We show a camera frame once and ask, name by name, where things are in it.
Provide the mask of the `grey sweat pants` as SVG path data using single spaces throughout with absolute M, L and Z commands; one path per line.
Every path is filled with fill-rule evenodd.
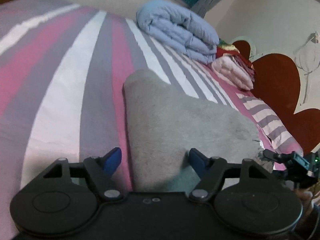
M 124 83 L 133 188 L 140 192 L 190 192 L 199 177 L 189 150 L 239 164 L 256 161 L 267 171 L 257 126 L 233 108 L 196 99 L 138 70 Z

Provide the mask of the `striped pillow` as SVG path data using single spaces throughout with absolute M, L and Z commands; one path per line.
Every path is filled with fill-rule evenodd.
M 290 154 L 295 151 L 301 157 L 303 150 L 300 144 L 290 134 L 280 118 L 263 100 L 253 96 L 236 93 L 249 116 L 253 118 L 260 132 L 263 133 L 264 148 L 276 153 Z

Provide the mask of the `dark red headboard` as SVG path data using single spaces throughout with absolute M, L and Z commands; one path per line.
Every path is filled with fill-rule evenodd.
M 247 41 L 235 41 L 233 44 L 253 63 L 253 97 L 263 100 L 276 113 L 304 154 L 316 152 L 319 149 L 319 109 L 297 110 L 300 76 L 293 60 L 280 53 L 253 59 Z

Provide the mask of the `folded pink blanket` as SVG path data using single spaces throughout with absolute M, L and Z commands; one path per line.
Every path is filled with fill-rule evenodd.
M 230 56 L 217 58 L 212 62 L 210 68 L 217 76 L 239 89 L 253 89 L 253 81 L 249 74 L 235 63 Z

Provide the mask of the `striped pink grey bedsheet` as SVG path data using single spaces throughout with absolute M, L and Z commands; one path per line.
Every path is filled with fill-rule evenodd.
M 1 5 L 1 239 L 17 234 L 12 197 L 57 158 L 79 162 L 119 147 L 116 178 L 131 189 L 123 84 L 139 69 L 255 123 L 236 95 L 250 92 L 160 44 L 133 20 L 64 0 Z

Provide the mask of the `red patterned folded blanket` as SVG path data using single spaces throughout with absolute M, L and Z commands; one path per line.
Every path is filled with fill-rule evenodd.
M 231 57 L 235 62 L 240 65 L 249 75 L 252 81 L 254 81 L 254 67 L 253 63 L 246 59 L 240 51 L 236 48 L 233 44 L 228 44 L 222 39 L 219 39 L 219 44 L 217 45 L 216 49 L 216 58 L 220 58 L 223 56 Z

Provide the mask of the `folded light blue duvet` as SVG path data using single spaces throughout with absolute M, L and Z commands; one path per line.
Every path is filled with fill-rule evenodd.
M 219 37 L 203 18 L 178 4 L 151 0 L 136 13 L 139 28 L 164 45 L 204 64 L 216 58 Z

